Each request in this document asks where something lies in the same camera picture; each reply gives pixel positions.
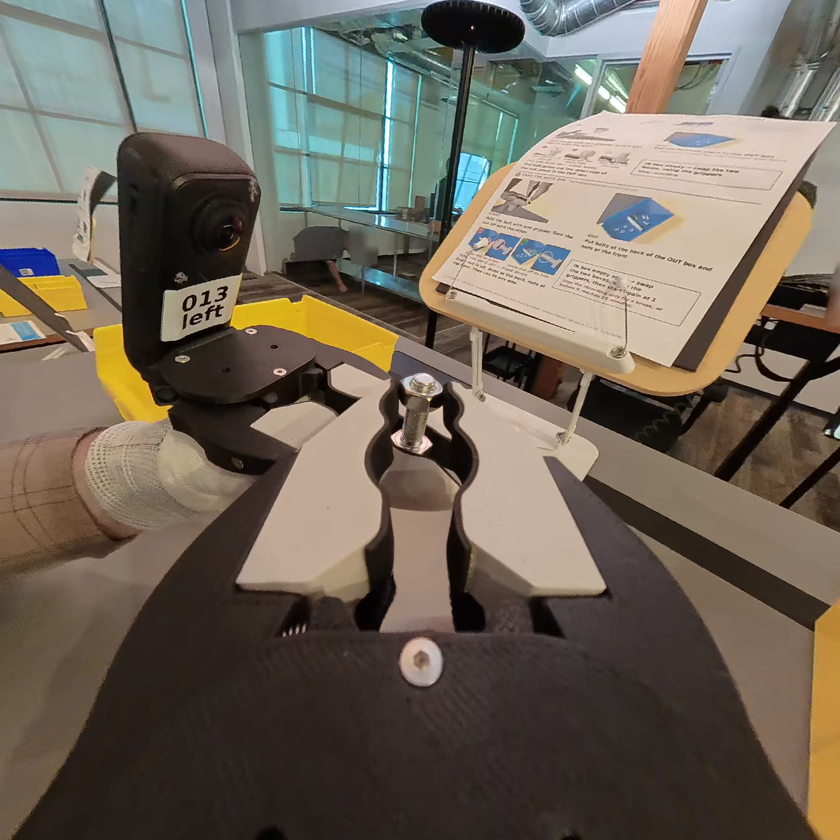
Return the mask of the silver hex bolt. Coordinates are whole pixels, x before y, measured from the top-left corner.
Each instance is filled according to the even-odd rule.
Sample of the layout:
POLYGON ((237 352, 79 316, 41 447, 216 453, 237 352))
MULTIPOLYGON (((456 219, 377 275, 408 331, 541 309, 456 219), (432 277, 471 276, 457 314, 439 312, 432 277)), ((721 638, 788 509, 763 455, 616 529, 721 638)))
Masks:
POLYGON ((428 373, 416 373, 401 381, 401 389, 404 435, 426 435, 429 415, 442 402, 443 386, 428 373))

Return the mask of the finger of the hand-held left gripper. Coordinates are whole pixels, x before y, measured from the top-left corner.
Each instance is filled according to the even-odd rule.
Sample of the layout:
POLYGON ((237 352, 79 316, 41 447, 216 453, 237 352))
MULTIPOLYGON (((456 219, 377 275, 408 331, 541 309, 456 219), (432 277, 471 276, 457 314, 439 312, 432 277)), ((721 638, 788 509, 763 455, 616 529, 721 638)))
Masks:
POLYGON ((341 363, 326 372, 326 402, 356 403, 367 396, 382 399, 391 390, 391 378, 341 363))
POLYGON ((300 449, 338 416, 333 409, 306 399, 270 409, 251 427, 285 445, 300 449))

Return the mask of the black backing board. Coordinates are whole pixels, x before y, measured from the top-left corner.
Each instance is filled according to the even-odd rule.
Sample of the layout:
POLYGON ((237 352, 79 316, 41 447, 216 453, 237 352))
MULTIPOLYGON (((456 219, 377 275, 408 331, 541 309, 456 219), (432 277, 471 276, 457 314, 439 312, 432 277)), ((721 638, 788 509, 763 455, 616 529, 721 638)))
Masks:
POLYGON ((778 206, 772 211, 772 214, 756 235, 756 238, 745 252, 745 255, 740 259, 730 278, 710 306, 710 309, 691 334, 684 348, 677 355, 675 362, 672 363, 673 368, 684 371, 697 370, 712 342, 718 335, 721 325, 726 320, 733 303, 738 298, 752 269, 755 267, 759 257, 761 257, 764 248, 770 241, 787 207, 790 205, 793 195, 801 190, 803 184, 808 187, 811 186, 809 182, 804 182, 804 173, 804 170, 799 173, 797 180, 788 188, 778 206))

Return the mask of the person's left forearm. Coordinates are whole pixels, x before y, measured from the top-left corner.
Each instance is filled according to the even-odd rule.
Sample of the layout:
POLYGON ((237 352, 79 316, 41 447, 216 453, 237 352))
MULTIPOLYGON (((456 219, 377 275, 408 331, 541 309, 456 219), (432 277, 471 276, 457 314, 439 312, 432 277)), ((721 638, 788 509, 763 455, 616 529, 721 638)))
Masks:
POLYGON ((88 484, 87 457, 105 427, 1 444, 1 576, 101 558, 139 531, 111 517, 88 484))

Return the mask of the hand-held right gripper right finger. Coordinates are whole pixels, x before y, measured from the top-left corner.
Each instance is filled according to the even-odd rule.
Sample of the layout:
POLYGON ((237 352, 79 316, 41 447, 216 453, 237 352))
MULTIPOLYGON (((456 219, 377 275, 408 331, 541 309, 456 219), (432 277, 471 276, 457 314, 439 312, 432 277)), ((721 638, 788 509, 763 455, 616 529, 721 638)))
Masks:
POLYGON ((456 628, 484 628, 521 600, 606 592, 558 480, 581 482, 598 457, 565 428, 457 382, 446 384, 443 422, 456 492, 447 538, 456 628))

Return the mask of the glass desk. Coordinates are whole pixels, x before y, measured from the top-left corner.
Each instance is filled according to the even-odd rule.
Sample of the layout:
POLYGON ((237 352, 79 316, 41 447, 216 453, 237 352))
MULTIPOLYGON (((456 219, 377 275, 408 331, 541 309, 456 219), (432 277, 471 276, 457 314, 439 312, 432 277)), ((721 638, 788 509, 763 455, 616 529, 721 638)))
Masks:
POLYGON ((285 215, 298 215, 303 226, 291 239, 282 266, 332 262, 338 274, 399 298, 422 304, 419 276, 401 273, 400 260, 420 256, 426 264, 438 245, 436 223, 400 218, 396 212, 378 212, 336 204, 282 206, 285 215))

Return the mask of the background wooden desk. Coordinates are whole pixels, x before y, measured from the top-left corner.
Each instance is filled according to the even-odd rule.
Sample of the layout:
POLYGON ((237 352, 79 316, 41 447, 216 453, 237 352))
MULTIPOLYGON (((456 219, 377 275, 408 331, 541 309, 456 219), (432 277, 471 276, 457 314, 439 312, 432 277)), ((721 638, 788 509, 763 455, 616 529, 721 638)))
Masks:
POLYGON ((747 342, 754 347, 752 360, 758 372, 784 389, 715 470, 714 477, 725 481, 740 471, 809 384, 838 372, 838 269, 831 274, 783 277, 747 342), (765 364, 766 350, 786 352, 802 366, 785 377, 765 364))

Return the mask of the person's left hand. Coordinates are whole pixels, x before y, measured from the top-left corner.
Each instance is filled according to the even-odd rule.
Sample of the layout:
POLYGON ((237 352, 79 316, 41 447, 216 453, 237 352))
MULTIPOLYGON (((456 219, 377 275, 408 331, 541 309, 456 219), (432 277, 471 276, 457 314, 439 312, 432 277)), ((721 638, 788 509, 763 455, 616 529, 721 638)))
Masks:
POLYGON ((216 516, 256 480, 213 464, 167 420, 124 422, 96 432, 83 466, 99 508, 138 532, 216 516))

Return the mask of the blue plastic bin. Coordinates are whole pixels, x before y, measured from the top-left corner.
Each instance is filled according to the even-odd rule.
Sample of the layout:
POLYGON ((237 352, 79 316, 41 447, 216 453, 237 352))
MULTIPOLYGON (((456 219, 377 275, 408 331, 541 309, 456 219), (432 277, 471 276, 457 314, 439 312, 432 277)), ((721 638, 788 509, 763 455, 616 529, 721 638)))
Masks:
POLYGON ((1 265, 18 278, 61 275, 57 257, 47 248, 1 248, 0 260, 1 265))

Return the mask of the yellow plastic bin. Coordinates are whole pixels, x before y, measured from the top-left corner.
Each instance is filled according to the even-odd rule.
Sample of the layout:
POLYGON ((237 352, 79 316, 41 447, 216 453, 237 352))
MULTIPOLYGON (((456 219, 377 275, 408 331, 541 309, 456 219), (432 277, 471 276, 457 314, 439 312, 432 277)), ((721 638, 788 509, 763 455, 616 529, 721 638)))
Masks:
MULTIPOLYGON (((397 335, 372 322, 305 295, 298 302, 279 298, 238 304, 232 326, 237 329, 269 325, 356 354, 378 369, 391 369, 397 335)), ((122 325, 95 328, 98 378, 124 421, 153 423, 166 417, 169 408, 158 406, 149 386, 131 366, 123 348, 122 325)))
POLYGON ((839 838, 839 603, 815 623, 807 816, 821 839, 839 838))

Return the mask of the small yellow bin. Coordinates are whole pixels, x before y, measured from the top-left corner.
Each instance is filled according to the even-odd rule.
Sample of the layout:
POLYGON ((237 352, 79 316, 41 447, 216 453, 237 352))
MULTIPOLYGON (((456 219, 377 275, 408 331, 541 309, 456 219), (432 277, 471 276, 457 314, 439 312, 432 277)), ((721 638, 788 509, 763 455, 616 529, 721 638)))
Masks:
MULTIPOLYGON (((55 312, 73 312, 88 309, 81 284, 74 276, 30 276, 20 281, 55 312)), ((28 308, 1 290, 1 315, 10 319, 32 314, 28 308)))

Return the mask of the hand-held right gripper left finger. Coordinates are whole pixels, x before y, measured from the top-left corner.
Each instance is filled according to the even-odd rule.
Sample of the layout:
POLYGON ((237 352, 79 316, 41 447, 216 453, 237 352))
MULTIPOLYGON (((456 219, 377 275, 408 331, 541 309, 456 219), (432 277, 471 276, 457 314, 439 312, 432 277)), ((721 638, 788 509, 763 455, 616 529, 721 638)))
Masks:
POLYGON ((249 548, 237 588, 332 597, 359 628, 380 628, 396 591, 394 538, 381 480, 393 462, 396 381, 380 400, 351 402, 290 463, 249 548))

